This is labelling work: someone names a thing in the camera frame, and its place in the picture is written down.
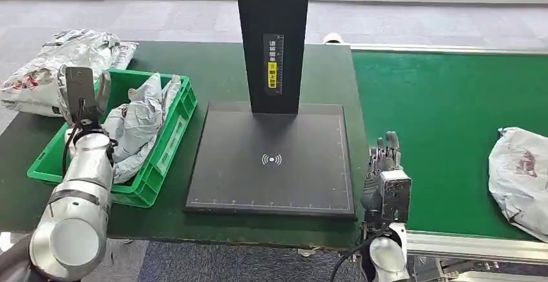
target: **table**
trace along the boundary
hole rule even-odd
[[[508,225],[487,193],[487,155],[497,127],[519,124],[548,134],[547,119],[531,117],[548,98],[548,87],[540,85],[547,67],[548,58],[535,53],[308,45],[301,100],[344,105],[356,201],[367,142],[389,129],[398,132],[402,163],[414,180],[410,254],[548,263],[548,244]],[[183,213],[207,102],[249,100],[241,44],[142,42],[129,68],[189,76],[199,104],[156,204],[114,205],[109,237],[336,249],[355,244],[359,222]],[[496,91],[509,89],[518,92],[495,99]],[[398,98],[387,98],[388,91]],[[532,107],[524,107],[531,98]],[[51,187],[25,173],[61,124],[21,113],[0,136],[0,230],[36,226]],[[358,202],[356,208],[361,216]]]
[[[359,223],[353,221],[183,212],[208,101],[249,101],[242,44],[141,42],[129,68],[189,76],[198,107],[156,204],[149,209],[114,205],[109,237],[268,246],[346,248],[355,245]],[[368,150],[348,47],[306,47],[301,100],[344,105],[353,185],[357,187],[354,192],[358,199]],[[0,136],[0,151],[4,152],[0,158],[0,230],[30,232],[38,223],[52,188],[26,178],[26,170],[62,122],[62,119],[20,113]],[[356,208],[362,216],[361,207]]]

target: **silver arm segment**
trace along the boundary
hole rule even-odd
[[[54,281],[75,281],[103,260],[112,204],[110,139],[84,135],[63,182],[52,192],[30,241],[30,259]]]

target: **plastic bag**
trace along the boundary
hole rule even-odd
[[[501,131],[489,155],[489,191],[514,226],[548,242],[548,138]]]
[[[112,64],[112,49],[119,43],[108,32],[63,31],[0,86],[0,100],[16,111],[62,116],[58,98],[61,66],[89,67],[96,81]]]
[[[113,69],[125,70],[133,59],[135,52],[137,51],[137,46],[139,43],[133,43],[131,41],[122,41],[118,46],[114,47],[112,51],[112,56],[114,56],[114,61],[112,62],[111,67]]]
[[[137,174],[156,143],[165,115],[181,88],[177,75],[160,88],[160,75],[152,75],[139,89],[129,89],[130,104],[109,113],[104,130],[118,141],[114,148],[114,183],[127,182]]]

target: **grey carpet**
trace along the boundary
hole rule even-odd
[[[338,259],[335,252],[303,257],[295,249],[151,242],[138,281],[327,281]],[[356,264],[347,261],[336,281],[358,278]]]
[[[547,23],[541,6],[310,3],[306,42],[338,32],[354,43],[548,49]],[[122,39],[241,42],[235,1],[0,0],[0,80],[66,28]],[[15,115],[0,107],[0,132]],[[327,252],[305,259],[276,248],[110,240],[105,260],[84,281],[325,281],[336,260]],[[545,267],[510,267],[548,276]],[[355,265],[345,264],[338,277],[358,281]]]

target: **dark green table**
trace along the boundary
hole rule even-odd
[[[130,69],[189,76],[198,108],[156,204],[149,209],[114,205],[110,237],[332,248],[355,244],[357,222],[183,213],[208,101],[249,100],[241,44],[142,42]],[[306,47],[301,100],[344,105],[353,183],[362,186],[368,153],[348,47]],[[19,114],[0,136],[0,230],[29,232],[36,226],[51,187],[26,178],[26,170],[61,124],[60,119]]]

